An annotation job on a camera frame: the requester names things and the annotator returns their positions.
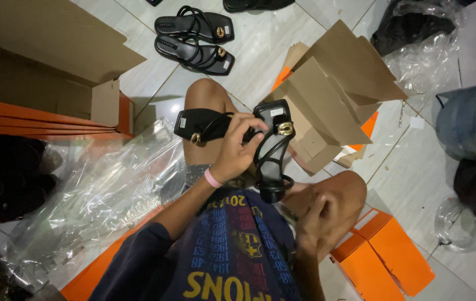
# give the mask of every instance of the black sandal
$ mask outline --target black sandal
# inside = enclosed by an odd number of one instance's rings
[[[208,75],[226,76],[234,65],[234,56],[217,45],[199,45],[196,36],[183,40],[169,35],[159,35],[154,40],[154,48],[165,58]]]
[[[294,186],[294,180],[282,174],[282,159],[290,140],[296,135],[290,109],[285,99],[263,103],[255,107],[255,117],[264,120],[269,130],[262,131],[264,139],[258,146],[254,162],[257,167],[255,188],[267,203],[285,197],[285,191]]]
[[[189,109],[179,112],[176,119],[175,135],[199,145],[208,141],[223,138],[229,128],[231,115],[211,109]],[[243,141],[249,142],[253,137],[252,129],[244,135]]]
[[[228,12],[249,10],[274,11],[287,7],[295,0],[223,0],[223,7]]]
[[[234,40],[233,22],[229,17],[185,5],[176,17],[159,17],[154,21],[157,34],[179,37],[196,35],[205,42],[221,44]]]

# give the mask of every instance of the paper scrap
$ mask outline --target paper scrap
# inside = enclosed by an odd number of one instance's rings
[[[411,117],[411,124],[409,125],[409,127],[419,128],[419,129],[423,130],[424,129],[424,123],[425,123],[425,120],[423,118]]]

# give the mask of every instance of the hand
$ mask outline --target hand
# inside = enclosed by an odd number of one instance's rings
[[[340,223],[340,210],[337,198],[331,193],[313,193],[312,197],[315,201],[297,223],[296,242],[298,252],[316,257],[318,241]]]
[[[218,158],[214,165],[210,167],[210,173],[214,180],[219,183],[225,183],[241,175],[253,162],[255,151],[264,139],[264,134],[256,134],[247,145],[243,146],[243,134],[247,132],[249,127],[268,130],[268,126],[261,119],[255,118],[253,114],[234,114],[227,133],[225,133]]]

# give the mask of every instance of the cardboard box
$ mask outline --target cardboard box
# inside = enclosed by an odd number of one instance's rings
[[[366,239],[406,295],[414,297],[435,273],[396,219],[369,208],[352,232]]]
[[[133,133],[119,76],[145,58],[68,0],[0,0],[0,102]]]
[[[350,231],[331,251],[331,256],[363,300],[405,300],[372,246],[358,234]]]
[[[373,46],[342,21],[310,49],[302,43],[290,47],[285,70],[265,101],[288,101],[296,131],[289,152],[313,174],[342,146],[372,143],[361,127],[379,102],[407,98]]]

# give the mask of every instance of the person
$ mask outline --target person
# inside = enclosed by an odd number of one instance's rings
[[[355,225],[366,183],[352,171],[295,183],[277,206],[216,189],[253,162],[263,135],[242,144],[243,134],[267,126],[211,79],[189,87],[184,108],[235,114],[224,138],[184,140],[191,186],[123,242],[90,300],[324,300],[318,264]]]

